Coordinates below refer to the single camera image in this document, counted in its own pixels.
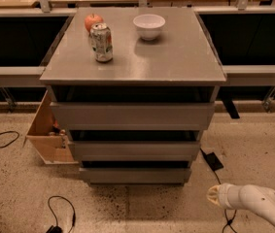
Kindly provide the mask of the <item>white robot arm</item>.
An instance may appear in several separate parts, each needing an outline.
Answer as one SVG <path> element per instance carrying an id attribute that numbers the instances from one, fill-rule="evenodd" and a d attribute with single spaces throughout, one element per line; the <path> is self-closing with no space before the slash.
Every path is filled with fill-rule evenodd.
<path id="1" fill-rule="evenodd" d="M 247 210 L 275 227 L 275 190 L 253 184 L 214 185 L 207 191 L 207 199 L 227 210 Z"/>

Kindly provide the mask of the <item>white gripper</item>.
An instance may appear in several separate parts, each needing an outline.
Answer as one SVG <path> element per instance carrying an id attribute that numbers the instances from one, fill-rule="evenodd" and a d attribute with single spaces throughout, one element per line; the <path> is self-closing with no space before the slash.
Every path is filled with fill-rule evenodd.
<path id="1" fill-rule="evenodd" d="M 207 199 L 213 204 L 229 210 L 238 210 L 242 208 L 239 198 L 241 186 L 230 183 L 214 185 L 206 193 Z"/>

